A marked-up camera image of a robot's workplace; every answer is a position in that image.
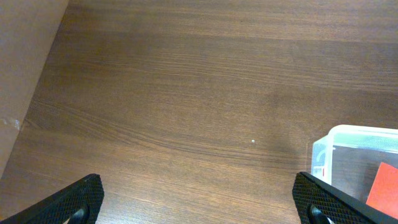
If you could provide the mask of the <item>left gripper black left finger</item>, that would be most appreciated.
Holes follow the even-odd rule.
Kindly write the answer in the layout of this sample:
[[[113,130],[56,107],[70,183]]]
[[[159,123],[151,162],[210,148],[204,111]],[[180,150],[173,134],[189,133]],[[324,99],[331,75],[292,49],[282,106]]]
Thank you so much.
[[[1,223],[95,223],[103,199],[100,175],[89,174]]]

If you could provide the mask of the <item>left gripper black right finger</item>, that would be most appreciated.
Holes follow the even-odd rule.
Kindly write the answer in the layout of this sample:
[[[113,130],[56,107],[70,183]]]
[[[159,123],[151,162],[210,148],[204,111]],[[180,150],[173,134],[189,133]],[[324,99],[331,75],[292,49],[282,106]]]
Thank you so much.
[[[302,223],[397,223],[307,172],[297,173],[292,196]]]

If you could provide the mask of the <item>clear plastic container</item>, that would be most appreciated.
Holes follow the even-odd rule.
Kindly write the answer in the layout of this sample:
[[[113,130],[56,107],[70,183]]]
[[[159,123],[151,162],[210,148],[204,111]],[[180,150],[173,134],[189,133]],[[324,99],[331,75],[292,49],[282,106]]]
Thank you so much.
[[[366,204],[382,162],[397,168],[397,130],[338,125],[313,143],[310,173]]]

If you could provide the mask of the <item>orange scraper with wooden handle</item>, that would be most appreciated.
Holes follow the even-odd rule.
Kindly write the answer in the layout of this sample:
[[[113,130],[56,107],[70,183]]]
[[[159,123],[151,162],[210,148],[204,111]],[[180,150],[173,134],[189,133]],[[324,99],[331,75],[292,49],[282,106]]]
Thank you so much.
[[[381,163],[366,204],[397,219],[397,168]]]

